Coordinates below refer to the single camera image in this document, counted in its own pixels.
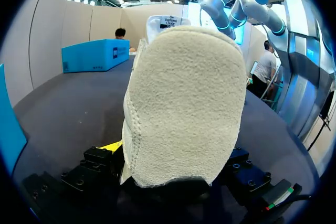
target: silver machine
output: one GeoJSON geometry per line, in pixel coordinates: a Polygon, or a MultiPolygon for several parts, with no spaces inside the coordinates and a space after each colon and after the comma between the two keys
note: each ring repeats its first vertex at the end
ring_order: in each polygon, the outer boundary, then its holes
{"type": "Polygon", "coordinates": [[[276,112],[303,141],[335,89],[335,64],[323,21],[306,0],[285,0],[271,8],[268,0],[235,0],[228,16],[223,10],[227,1],[202,0],[200,6],[232,39],[234,29],[248,18],[263,23],[283,71],[276,112]]]}

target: ceiling light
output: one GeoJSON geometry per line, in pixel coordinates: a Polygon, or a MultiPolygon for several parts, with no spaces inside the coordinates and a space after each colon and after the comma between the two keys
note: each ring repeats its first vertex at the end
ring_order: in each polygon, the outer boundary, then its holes
{"type": "Polygon", "coordinates": [[[119,1],[119,4],[121,4],[121,5],[122,5],[123,3],[125,3],[124,0],[118,0],[118,1],[119,1]]]}

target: robotic arm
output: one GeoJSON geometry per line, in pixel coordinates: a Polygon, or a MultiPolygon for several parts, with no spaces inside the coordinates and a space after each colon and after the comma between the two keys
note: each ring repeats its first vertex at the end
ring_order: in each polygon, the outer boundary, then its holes
{"type": "Polygon", "coordinates": [[[247,17],[264,23],[277,36],[285,32],[285,22],[266,5],[262,5],[256,0],[236,0],[229,17],[227,17],[223,10],[227,1],[202,0],[200,6],[210,15],[218,30],[233,40],[235,39],[233,29],[243,25],[247,17]]]}

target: screw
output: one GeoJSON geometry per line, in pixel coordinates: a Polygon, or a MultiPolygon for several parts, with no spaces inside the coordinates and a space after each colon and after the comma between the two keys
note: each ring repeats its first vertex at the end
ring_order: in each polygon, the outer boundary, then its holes
{"type": "Polygon", "coordinates": [[[250,186],[250,187],[254,187],[256,185],[256,183],[253,181],[253,180],[249,180],[247,182],[247,184],[250,186]]]}
{"type": "Polygon", "coordinates": [[[252,166],[252,161],[251,161],[250,159],[248,159],[248,160],[246,161],[246,164],[247,164],[249,167],[251,167],[251,166],[252,166]]]}
{"type": "Polygon", "coordinates": [[[36,199],[37,199],[37,196],[38,196],[37,191],[34,191],[34,192],[33,192],[33,199],[36,200],[36,199]]]}
{"type": "Polygon", "coordinates": [[[76,184],[79,185],[79,186],[82,186],[84,184],[84,180],[79,179],[79,180],[77,180],[76,184]]]}
{"type": "Polygon", "coordinates": [[[42,190],[42,192],[45,193],[47,189],[48,189],[47,185],[43,185],[41,190],[42,190]]]}
{"type": "Polygon", "coordinates": [[[232,167],[233,167],[233,172],[237,172],[240,168],[240,165],[234,164],[232,167]]]}
{"type": "Polygon", "coordinates": [[[268,181],[270,179],[271,179],[271,173],[265,172],[265,174],[264,174],[264,181],[268,181]]]}

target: person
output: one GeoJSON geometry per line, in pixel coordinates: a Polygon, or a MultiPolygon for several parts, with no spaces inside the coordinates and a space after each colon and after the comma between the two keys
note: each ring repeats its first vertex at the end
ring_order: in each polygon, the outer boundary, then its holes
{"type": "MultiPolygon", "coordinates": [[[[118,28],[114,34],[115,34],[115,39],[124,39],[126,30],[124,28],[118,28]]],[[[135,51],[136,49],[132,48],[130,45],[130,52],[135,52],[135,51]]]]}
{"type": "Polygon", "coordinates": [[[264,55],[260,58],[255,71],[252,74],[253,88],[252,93],[261,98],[267,89],[267,80],[271,80],[276,71],[276,58],[273,55],[274,48],[269,41],[264,42],[264,55]]]}

